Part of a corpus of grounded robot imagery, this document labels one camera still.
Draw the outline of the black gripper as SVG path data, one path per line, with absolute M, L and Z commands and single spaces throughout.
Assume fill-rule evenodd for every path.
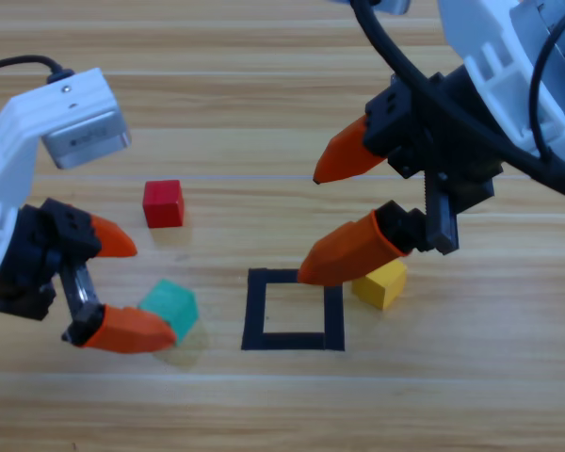
M 136 255 L 134 241 L 113 221 L 54 199 L 27 204 L 0 265 L 0 313 L 42 321 L 56 297 L 56 275 L 70 282 L 91 258 Z M 78 348 L 138 354 L 172 347 L 177 335 L 151 312 L 85 304 L 61 339 Z
M 334 136 L 315 166 L 320 185 L 362 175 L 388 161 L 403 178 L 425 176 L 425 210 L 390 201 L 318 240 L 298 282 L 336 286 L 359 279 L 413 250 L 446 255 L 459 248 L 458 215 L 493 196 L 499 158 L 398 75 Z

